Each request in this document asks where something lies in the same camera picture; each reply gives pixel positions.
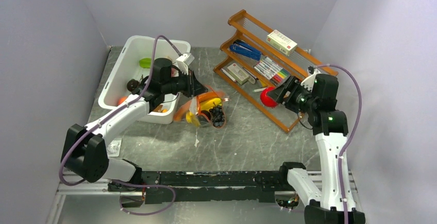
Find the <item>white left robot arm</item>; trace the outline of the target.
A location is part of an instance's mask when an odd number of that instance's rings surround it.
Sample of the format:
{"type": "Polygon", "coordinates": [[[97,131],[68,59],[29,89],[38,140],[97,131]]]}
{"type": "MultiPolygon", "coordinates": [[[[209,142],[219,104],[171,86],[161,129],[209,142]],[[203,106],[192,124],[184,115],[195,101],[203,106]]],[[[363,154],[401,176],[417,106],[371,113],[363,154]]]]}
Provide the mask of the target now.
{"type": "Polygon", "coordinates": [[[104,178],[121,181],[130,191],[142,186],[142,169],[124,159],[110,159],[107,146],[128,126],[161,105],[166,95],[194,97],[209,90],[192,70],[183,72],[169,59],[155,59],[150,66],[149,75],[122,104],[85,126],[74,124],[68,129],[59,170],[64,184],[74,185],[63,177],[67,168],[90,183],[104,178]]]}

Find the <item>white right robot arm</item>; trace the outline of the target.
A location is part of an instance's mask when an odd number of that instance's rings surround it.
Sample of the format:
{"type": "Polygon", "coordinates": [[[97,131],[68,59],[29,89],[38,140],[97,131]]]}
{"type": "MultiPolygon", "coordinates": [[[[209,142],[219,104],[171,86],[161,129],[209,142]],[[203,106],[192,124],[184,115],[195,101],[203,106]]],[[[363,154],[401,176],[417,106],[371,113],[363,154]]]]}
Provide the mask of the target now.
{"type": "Polygon", "coordinates": [[[278,176],[284,190],[295,189],[305,204],[305,223],[365,223],[357,210],[348,182],[346,114],[336,109],[339,82],[329,74],[313,74],[301,81],[290,77],[264,91],[268,100],[292,112],[306,113],[321,160],[322,187],[318,188],[303,167],[290,167],[278,176]]]}

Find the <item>clear zip bag orange zipper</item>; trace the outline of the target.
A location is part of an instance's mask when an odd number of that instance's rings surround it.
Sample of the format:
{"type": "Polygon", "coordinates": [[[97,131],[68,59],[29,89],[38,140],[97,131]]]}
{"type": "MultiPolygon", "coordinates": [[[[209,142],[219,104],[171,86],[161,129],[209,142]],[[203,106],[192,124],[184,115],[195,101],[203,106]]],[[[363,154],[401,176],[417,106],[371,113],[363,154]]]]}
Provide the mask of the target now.
{"type": "Polygon", "coordinates": [[[216,129],[227,124],[224,104],[229,96],[222,90],[208,86],[208,91],[191,97],[174,114],[173,121],[187,122],[195,127],[212,126],[216,129]]]}

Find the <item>red apple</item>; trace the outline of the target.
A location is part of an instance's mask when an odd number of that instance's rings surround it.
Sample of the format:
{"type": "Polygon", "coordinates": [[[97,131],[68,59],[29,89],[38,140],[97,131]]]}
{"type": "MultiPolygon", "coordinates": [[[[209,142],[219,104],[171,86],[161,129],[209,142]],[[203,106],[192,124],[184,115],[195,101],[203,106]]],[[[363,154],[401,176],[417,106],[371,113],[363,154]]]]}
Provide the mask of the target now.
{"type": "Polygon", "coordinates": [[[269,107],[269,108],[275,108],[278,106],[278,103],[274,99],[272,99],[270,96],[268,96],[268,93],[273,91],[274,89],[275,89],[274,87],[267,87],[261,92],[260,100],[264,106],[269,107]]]}

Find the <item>black grape bunch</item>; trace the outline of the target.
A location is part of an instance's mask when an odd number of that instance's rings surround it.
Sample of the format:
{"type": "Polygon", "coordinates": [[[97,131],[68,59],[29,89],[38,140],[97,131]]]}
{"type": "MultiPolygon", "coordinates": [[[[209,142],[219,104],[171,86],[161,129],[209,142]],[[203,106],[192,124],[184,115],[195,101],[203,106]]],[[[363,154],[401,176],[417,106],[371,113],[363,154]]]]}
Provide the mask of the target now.
{"type": "Polygon", "coordinates": [[[224,114],[223,106],[214,106],[211,109],[209,109],[210,113],[210,121],[212,122],[213,126],[216,128],[221,128],[226,121],[226,117],[224,114]]]}

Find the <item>yellow banana bunch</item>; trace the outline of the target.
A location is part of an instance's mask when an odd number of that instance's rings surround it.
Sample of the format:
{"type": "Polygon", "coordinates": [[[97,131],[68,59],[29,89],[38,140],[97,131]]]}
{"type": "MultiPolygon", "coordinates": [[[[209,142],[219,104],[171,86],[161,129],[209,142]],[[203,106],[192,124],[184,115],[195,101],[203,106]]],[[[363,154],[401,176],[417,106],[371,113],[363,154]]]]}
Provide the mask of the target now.
{"type": "Polygon", "coordinates": [[[196,127],[206,127],[208,125],[213,126],[211,121],[207,122],[206,120],[203,119],[203,117],[201,116],[201,111],[206,110],[209,112],[209,109],[219,105],[223,106],[222,100],[217,97],[213,99],[209,99],[207,101],[203,101],[200,103],[200,113],[193,114],[192,112],[187,112],[185,114],[185,119],[189,124],[193,124],[196,127]]]}

